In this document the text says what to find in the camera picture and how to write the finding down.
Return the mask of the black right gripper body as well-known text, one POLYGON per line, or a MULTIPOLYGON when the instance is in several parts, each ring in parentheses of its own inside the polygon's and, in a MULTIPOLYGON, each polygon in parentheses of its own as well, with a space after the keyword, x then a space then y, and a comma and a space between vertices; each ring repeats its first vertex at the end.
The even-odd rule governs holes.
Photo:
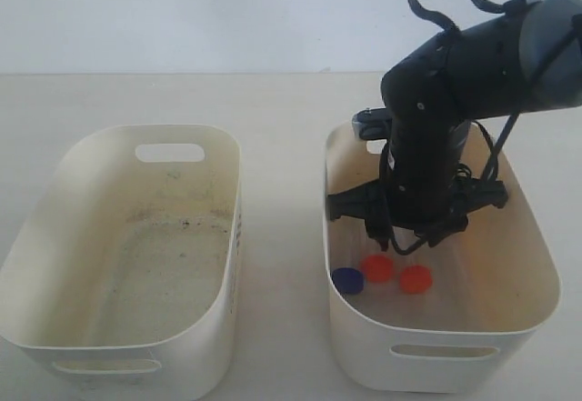
POLYGON ((433 229, 448 228, 460 233, 468 226, 468 215, 486 206, 502 208, 507 203, 507 189, 500 180, 481 181, 459 165, 449 185, 436 192, 415 191, 396 179, 396 170, 382 157, 378 178, 327 196, 327 217, 336 221, 351 217, 364 221, 383 220, 391 226, 407 229, 420 238, 433 229))

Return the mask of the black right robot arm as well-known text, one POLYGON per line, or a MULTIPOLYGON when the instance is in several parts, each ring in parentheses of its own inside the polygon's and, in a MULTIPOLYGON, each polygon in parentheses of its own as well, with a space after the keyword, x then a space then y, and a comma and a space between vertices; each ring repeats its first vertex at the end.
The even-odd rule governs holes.
POLYGON ((358 139, 383 140, 375 180, 330 194, 326 215, 360 219, 382 248, 398 228, 419 246, 464 231, 469 215, 503 207, 498 175, 502 139, 487 139, 480 176, 461 161, 470 128, 504 117, 581 103, 581 1, 513 0, 503 14, 463 31, 434 36, 390 69, 383 106, 354 115, 358 139))

